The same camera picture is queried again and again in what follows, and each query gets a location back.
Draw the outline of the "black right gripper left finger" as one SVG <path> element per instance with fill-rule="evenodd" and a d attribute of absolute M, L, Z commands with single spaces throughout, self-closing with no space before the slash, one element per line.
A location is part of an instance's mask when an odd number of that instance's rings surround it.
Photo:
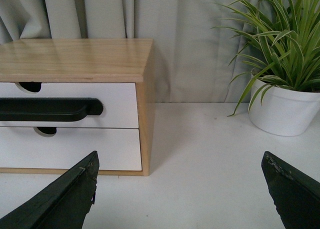
<path fill-rule="evenodd" d="M 95 203 L 99 171 L 92 151 L 0 220 L 2 229 L 81 229 Z"/>

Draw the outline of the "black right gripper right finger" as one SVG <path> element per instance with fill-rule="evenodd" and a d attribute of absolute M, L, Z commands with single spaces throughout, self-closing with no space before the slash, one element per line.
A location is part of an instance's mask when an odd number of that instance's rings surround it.
<path fill-rule="evenodd" d="M 286 229 L 320 227 L 320 183 L 265 151 L 261 168 L 276 211 Z"/>

